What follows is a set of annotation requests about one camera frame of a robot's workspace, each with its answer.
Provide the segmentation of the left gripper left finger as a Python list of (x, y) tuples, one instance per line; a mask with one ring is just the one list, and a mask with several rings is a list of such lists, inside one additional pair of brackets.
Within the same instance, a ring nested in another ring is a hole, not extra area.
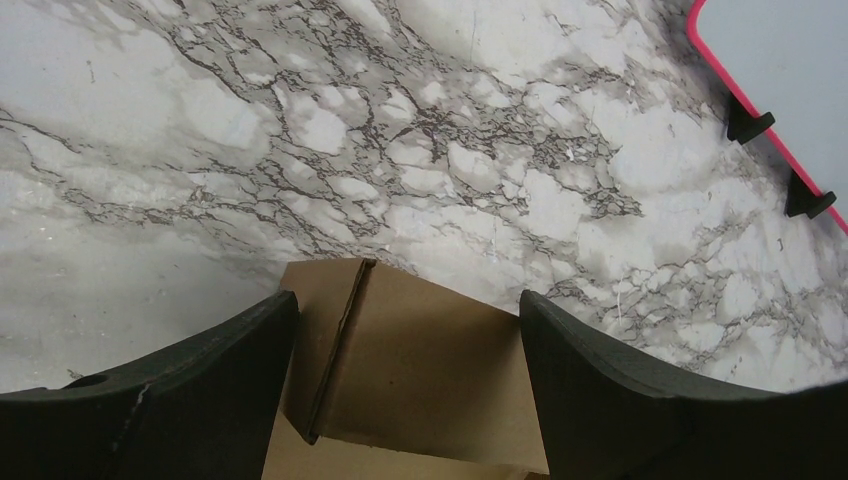
[(260, 478), (298, 323), (280, 291), (63, 388), (3, 394), (2, 477)]

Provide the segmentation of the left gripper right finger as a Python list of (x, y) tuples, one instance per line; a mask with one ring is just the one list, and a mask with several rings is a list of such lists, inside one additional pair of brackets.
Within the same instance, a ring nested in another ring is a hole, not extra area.
[(553, 479), (843, 479), (845, 382), (792, 393), (646, 354), (542, 295), (520, 329)]

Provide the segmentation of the brown cardboard box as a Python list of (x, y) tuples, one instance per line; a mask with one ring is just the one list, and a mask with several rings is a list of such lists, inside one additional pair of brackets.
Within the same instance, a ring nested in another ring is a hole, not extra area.
[(544, 479), (515, 315), (375, 260), (289, 264), (267, 479)]

